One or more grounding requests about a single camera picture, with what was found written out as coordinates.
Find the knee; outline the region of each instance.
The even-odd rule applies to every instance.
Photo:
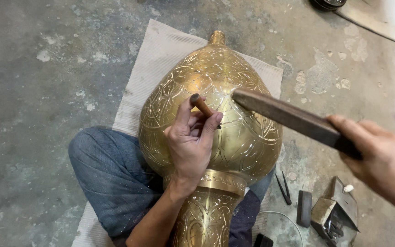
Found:
[[[80,160],[85,153],[90,153],[98,143],[98,139],[104,135],[100,128],[91,127],[81,130],[75,135],[68,146],[68,155],[73,159]]]

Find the wrist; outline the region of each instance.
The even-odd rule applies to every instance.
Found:
[[[175,172],[172,176],[172,180],[170,180],[170,183],[168,184],[167,189],[169,190],[172,199],[186,199],[195,191],[198,183],[199,181],[181,178]]]

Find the jeans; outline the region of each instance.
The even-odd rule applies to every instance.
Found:
[[[71,141],[68,153],[77,180],[102,227],[116,245],[123,243],[162,195],[162,177],[147,165],[138,138],[121,132],[84,129]],[[242,238],[239,235],[247,230],[245,227],[250,229],[254,225],[273,171],[251,186],[234,210],[241,211],[231,221],[231,231],[238,231],[233,233],[234,239]],[[251,217],[253,222],[242,222]],[[230,235],[230,246],[241,245],[232,244]]]

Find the vase neck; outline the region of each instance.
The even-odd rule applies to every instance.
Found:
[[[225,34],[222,31],[214,31],[211,34],[209,44],[225,45]]]

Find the person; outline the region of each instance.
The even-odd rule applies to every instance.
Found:
[[[162,178],[147,166],[136,137],[88,128],[71,141],[69,157],[76,177],[116,246],[166,245],[181,205],[195,190],[210,161],[213,135],[223,117],[214,112],[205,119],[200,112],[191,112],[192,108],[186,99],[172,126],[165,130],[176,170],[164,192]],[[354,122],[340,115],[327,119],[363,155],[363,160],[354,160],[341,153],[343,162],[357,178],[395,205],[395,134],[372,121]],[[240,202],[242,207],[238,207],[243,211],[233,216],[230,247],[251,245],[250,228],[272,173],[251,186]]]

